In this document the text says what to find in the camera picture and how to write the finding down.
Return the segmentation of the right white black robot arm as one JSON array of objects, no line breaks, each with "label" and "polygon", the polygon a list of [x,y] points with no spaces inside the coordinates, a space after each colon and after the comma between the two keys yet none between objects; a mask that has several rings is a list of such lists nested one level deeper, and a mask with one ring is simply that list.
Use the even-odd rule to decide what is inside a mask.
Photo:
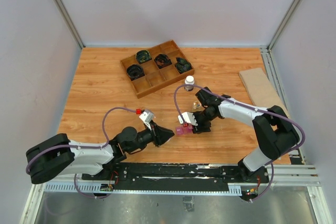
[{"label": "right white black robot arm", "polygon": [[284,110],[277,105],[259,109],[227,95],[219,98],[211,94],[207,87],[199,90],[195,96],[204,110],[192,113],[194,134],[210,132],[211,121],[216,118],[233,119],[254,129],[258,146],[238,162],[238,177],[244,182],[250,182],[260,168],[299,143],[296,129],[288,121]]}]

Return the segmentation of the pink weekly pill organizer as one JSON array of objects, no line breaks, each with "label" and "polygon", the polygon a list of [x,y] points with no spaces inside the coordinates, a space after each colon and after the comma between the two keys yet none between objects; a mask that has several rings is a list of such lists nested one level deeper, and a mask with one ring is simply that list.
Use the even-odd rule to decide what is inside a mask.
[{"label": "pink weekly pill organizer", "polygon": [[193,133],[193,126],[192,125],[189,125],[187,127],[178,126],[178,127],[175,128],[175,131],[176,131],[177,136],[192,134]]}]

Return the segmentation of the white cap pill bottle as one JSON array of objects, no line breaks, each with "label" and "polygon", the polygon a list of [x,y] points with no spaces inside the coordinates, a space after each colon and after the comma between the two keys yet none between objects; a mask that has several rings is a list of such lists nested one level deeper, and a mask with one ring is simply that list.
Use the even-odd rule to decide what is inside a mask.
[{"label": "white cap pill bottle", "polygon": [[184,89],[186,91],[192,91],[194,89],[194,84],[195,84],[195,80],[194,80],[194,77],[193,76],[187,76],[185,78],[185,86],[184,86]]}]

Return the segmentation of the clear capsule bottle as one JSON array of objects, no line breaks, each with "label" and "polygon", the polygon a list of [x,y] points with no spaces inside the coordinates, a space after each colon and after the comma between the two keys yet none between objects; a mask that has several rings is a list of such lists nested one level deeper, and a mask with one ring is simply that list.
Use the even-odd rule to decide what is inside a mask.
[{"label": "clear capsule bottle", "polygon": [[203,110],[203,107],[199,101],[193,102],[191,106],[191,112],[201,112]]}]

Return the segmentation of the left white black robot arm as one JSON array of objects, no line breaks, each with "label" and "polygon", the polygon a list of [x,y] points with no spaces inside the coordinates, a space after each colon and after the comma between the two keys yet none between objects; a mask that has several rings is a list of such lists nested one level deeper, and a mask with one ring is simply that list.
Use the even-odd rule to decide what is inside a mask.
[{"label": "left white black robot arm", "polygon": [[84,174],[108,179],[112,166],[126,159],[128,154],[144,150],[153,143],[159,147],[174,136],[170,129],[154,122],[149,128],[137,131],[125,127],[104,144],[79,143],[59,133],[26,151],[26,173],[32,184],[43,184],[57,176]]}]

